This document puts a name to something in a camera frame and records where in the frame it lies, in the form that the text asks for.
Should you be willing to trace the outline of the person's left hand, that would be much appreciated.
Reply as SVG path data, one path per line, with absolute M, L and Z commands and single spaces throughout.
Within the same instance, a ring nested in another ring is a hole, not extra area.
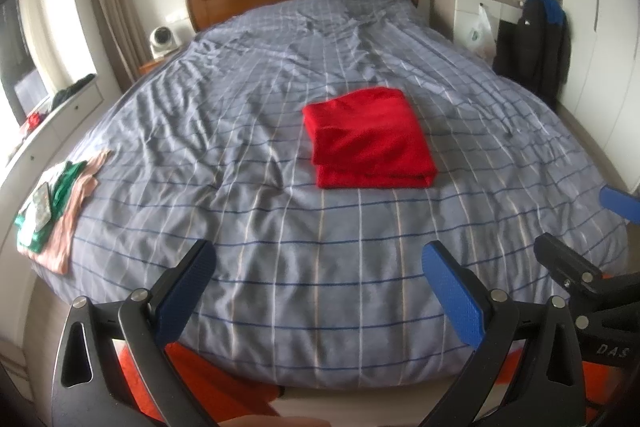
M 331 427 L 324 419 L 311 417 L 282 417 L 268 415 L 245 415 L 229 419 L 219 424 L 220 427 Z

